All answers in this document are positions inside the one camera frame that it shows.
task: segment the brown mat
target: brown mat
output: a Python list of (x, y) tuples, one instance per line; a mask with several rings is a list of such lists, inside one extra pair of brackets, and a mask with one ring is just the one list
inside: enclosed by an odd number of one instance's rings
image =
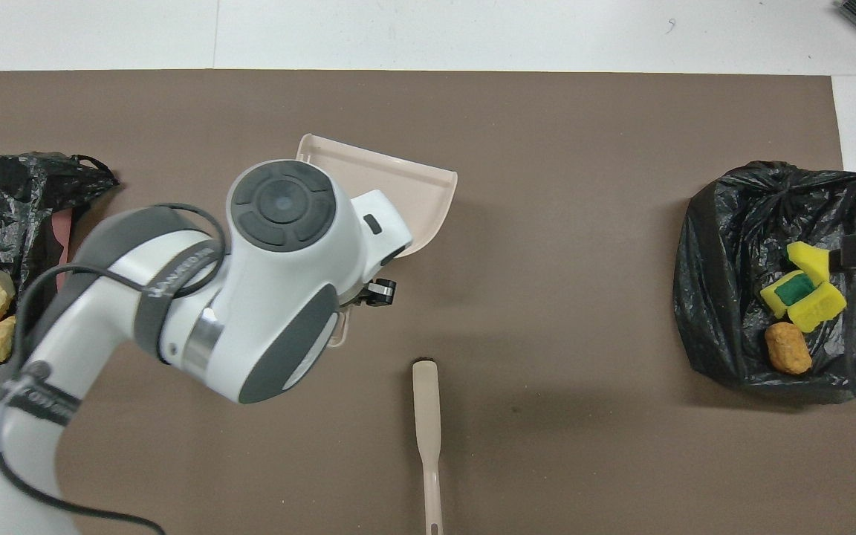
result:
[(388, 267), (395, 305), (255, 406), (124, 346), (61, 443), (69, 499), (174, 534), (422, 532), (410, 372), (428, 356), (449, 535), (856, 532), (856, 404), (714, 385), (670, 305), (700, 187), (753, 159), (841, 167), (829, 79), (0, 74), (0, 153), (93, 155), (126, 182), (81, 230), (163, 201), (225, 220), (237, 174), (306, 132), (459, 173), (437, 239)]

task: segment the plastic bag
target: plastic bag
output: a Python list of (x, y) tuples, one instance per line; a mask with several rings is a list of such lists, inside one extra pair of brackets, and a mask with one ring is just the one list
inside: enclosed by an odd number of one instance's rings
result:
[[(51, 231), (52, 214), (85, 209), (118, 184), (104, 163), (88, 156), (57, 152), (0, 156), (0, 270), (10, 274), (16, 288), (7, 314), (14, 313), (26, 285), (58, 263), (62, 248)], [(43, 295), (39, 309), (50, 298)]]
[[(672, 289), (676, 324), (693, 369), (723, 385), (794, 403), (852, 399), (843, 362), (843, 313), (805, 336), (811, 370), (791, 376), (768, 361), (764, 333), (777, 320), (759, 291), (796, 270), (785, 253), (792, 241), (834, 250), (843, 235), (855, 233), (853, 172), (752, 162), (697, 193), (686, 211)], [(855, 277), (833, 273), (831, 283), (847, 295)], [(850, 357), (856, 373), (856, 354)]]

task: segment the beige brush handle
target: beige brush handle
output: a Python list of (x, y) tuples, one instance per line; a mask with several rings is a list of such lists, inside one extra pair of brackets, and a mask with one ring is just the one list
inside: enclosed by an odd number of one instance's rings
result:
[(412, 366), (415, 392), (415, 439), (424, 469), (425, 533), (444, 535), (441, 524), (441, 485), (438, 457), (441, 456), (441, 394), (438, 393), (438, 366), (418, 361)]

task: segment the sponge piece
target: sponge piece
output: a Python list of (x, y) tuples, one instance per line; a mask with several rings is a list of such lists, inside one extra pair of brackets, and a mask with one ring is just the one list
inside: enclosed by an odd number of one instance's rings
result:
[(830, 251), (825, 248), (809, 246), (804, 241), (788, 244), (788, 260), (797, 265), (811, 277), (815, 287), (826, 283), (831, 278)]
[(812, 332), (821, 322), (837, 317), (847, 307), (841, 291), (833, 284), (823, 283), (805, 299), (788, 307), (788, 318), (801, 332)]
[(795, 302), (799, 302), (808, 297), (808, 295), (811, 295), (811, 292), (814, 291), (814, 287), (815, 284), (812, 283), (811, 277), (808, 277), (808, 274), (801, 273), (791, 277), (788, 281), (785, 281), (785, 284), (775, 287), (775, 295), (777, 295), (785, 305), (791, 307)]
[[(782, 296), (778, 294), (778, 288), (785, 287), (785, 285), (791, 283), (792, 279), (800, 275), (805, 275), (805, 272), (801, 270), (791, 271), (791, 273), (775, 281), (774, 284), (762, 288), (762, 291), (759, 292), (759, 295), (762, 296), (762, 299), (765, 301), (765, 304), (768, 305), (769, 308), (771, 308), (771, 312), (774, 313), (776, 318), (781, 319), (785, 317), (785, 311), (787, 311), (788, 306), (791, 305), (791, 302), (785, 302), (784, 300), (782, 300)], [(798, 285), (797, 287), (792, 289), (794, 289), (794, 291), (798, 291), (799, 288), (801, 287)], [(792, 292), (789, 289), (785, 289), (784, 294), (791, 298), (791, 296), (796, 295), (797, 292)]]

